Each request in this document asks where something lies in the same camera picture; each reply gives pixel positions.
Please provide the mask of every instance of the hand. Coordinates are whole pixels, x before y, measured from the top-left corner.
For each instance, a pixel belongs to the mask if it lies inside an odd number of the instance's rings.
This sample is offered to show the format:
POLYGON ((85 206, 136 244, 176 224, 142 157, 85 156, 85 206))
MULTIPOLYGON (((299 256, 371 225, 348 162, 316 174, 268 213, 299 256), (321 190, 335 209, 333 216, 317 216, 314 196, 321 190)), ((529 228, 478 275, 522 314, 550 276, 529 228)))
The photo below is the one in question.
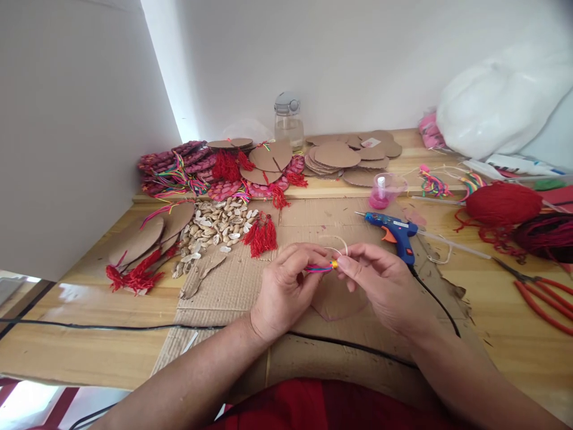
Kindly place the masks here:
POLYGON ((339 279, 347 278, 350 292, 360 285, 380 322, 395 333, 416 336, 437 322, 408 267, 394 254, 359 243, 349 246, 348 257, 339 255, 337 261, 339 279))
POLYGON ((251 309, 251 325, 265 341, 285 334, 310 306, 322 274, 303 275, 309 264, 329 266, 326 249, 299 243, 289 245, 263 270, 263 285, 251 309))

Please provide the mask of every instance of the pile of peanut shells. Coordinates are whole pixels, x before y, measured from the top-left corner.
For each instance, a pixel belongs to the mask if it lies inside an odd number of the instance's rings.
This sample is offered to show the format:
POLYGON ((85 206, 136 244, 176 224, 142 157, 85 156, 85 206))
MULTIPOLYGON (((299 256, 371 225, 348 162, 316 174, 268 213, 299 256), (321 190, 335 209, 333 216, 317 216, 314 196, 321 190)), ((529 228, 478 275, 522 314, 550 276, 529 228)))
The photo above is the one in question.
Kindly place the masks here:
POLYGON ((179 278, 190 272, 193 262, 201 258, 201 252, 210 246, 219 246, 224 253, 241 241, 249 232, 258 210, 249 210, 239 197, 226 201, 196 202, 192 221, 179 236, 179 261, 172 270, 172 277, 179 278))

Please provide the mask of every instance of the red shirt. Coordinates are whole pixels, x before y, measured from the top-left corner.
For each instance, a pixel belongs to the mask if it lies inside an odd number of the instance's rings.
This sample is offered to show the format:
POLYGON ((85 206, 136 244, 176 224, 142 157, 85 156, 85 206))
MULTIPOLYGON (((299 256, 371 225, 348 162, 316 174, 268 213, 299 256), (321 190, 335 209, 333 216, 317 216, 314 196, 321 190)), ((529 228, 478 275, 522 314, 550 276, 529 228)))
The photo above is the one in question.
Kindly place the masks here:
POLYGON ((233 406, 210 430, 459 429, 457 420, 420 411, 379 392, 336 380, 292 379, 233 406))

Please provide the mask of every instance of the person's left hand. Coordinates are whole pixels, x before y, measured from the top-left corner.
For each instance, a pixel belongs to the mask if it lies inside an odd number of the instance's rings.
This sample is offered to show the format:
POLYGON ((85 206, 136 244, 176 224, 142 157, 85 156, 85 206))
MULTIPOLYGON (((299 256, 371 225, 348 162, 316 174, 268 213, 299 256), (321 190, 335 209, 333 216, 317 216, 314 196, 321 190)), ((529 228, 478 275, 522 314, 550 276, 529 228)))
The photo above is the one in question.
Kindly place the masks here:
POLYGON ((303 275, 311 264, 327 267, 328 252, 319 245, 290 244, 263 270, 263 285, 251 309, 251 325, 266 342, 285 334, 310 306, 322 274, 303 275))

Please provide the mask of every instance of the glue gun trigger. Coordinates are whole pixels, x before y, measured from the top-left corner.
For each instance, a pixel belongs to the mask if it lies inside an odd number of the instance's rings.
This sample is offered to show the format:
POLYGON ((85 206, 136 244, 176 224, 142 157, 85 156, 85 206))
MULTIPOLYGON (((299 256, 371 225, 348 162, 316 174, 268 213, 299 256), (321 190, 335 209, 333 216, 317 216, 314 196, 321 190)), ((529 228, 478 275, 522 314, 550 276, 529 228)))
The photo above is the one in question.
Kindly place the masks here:
POLYGON ((388 230, 388 227, 380 227, 380 228, 386 232, 386 234, 382 237, 383 241, 394 243, 394 244, 398 243, 398 241, 396 240, 394 235, 392 233, 390 233, 390 230, 388 230))

